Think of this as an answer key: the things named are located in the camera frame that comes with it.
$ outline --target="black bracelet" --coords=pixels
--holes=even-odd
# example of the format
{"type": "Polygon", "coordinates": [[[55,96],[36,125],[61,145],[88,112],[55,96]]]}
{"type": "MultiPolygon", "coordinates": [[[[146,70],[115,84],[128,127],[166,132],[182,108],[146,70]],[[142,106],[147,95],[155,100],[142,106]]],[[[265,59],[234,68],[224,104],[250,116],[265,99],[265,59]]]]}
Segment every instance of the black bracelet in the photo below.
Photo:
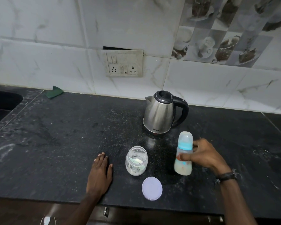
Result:
{"type": "Polygon", "coordinates": [[[230,180],[230,179],[237,179],[236,176],[237,176],[237,173],[235,172],[236,170],[233,169],[232,172],[228,172],[228,173],[225,173],[225,174],[221,174],[219,176],[216,176],[216,181],[215,183],[221,183],[222,181],[227,181],[227,180],[230,180]]]}

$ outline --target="kettle handle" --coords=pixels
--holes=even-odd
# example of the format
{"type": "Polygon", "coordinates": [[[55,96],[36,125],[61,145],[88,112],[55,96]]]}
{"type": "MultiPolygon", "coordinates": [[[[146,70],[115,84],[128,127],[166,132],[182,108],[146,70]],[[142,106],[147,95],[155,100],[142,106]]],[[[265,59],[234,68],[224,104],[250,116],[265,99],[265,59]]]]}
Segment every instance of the kettle handle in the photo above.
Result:
{"type": "Polygon", "coordinates": [[[179,97],[173,96],[173,102],[174,102],[174,106],[178,106],[182,108],[182,114],[181,116],[173,121],[172,127],[176,127],[178,125],[180,125],[187,117],[188,115],[188,111],[189,111],[189,107],[187,102],[184,99],[181,99],[179,97]]]}

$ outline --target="baby bottle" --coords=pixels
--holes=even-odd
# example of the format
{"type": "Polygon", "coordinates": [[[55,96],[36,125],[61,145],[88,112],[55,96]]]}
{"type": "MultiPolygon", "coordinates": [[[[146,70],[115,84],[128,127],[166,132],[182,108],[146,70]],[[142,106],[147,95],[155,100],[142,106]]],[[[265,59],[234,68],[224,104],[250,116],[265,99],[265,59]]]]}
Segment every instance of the baby bottle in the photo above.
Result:
{"type": "MultiPolygon", "coordinates": [[[[193,153],[193,136],[190,132],[181,132],[178,139],[178,147],[176,156],[184,153],[193,153]]],[[[175,160],[174,170],[180,175],[190,175],[193,166],[191,161],[175,160]]]]}

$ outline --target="electric kettle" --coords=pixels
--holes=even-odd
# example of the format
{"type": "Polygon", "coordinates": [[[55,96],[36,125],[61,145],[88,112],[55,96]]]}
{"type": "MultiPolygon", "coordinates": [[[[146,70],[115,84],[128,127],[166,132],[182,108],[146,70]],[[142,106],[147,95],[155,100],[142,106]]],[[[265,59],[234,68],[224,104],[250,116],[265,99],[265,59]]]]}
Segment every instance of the electric kettle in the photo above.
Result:
{"type": "Polygon", "coordinates": [[[166,133],[171,127],[180,125],[188,115],[187,102],[168,91],[158,91],[153,96],[146,97],[146,102],[143,125],[155,135],[166,133]],[[182,108],[182,114],[174,121],[177,106],[182,108]]]}

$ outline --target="bottle cap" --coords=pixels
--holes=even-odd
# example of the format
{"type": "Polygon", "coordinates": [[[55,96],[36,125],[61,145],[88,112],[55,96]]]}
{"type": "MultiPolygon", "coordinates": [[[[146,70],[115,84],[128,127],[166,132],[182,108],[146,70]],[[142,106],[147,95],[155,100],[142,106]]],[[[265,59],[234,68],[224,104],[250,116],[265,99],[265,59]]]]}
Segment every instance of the bottle cap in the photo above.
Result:
{"type": "Polygon", "coordinates": [[[157,178],[148,177],[142,185],[143,195],[148,200],[157,200],[162,194],[162,185],[157,178]]]}
{"type": "Polygon", "coordinates": [[[190,132],[183,131],[178,138],[178,147],[182,150],[193,149],[193,135],[190,132]]]}

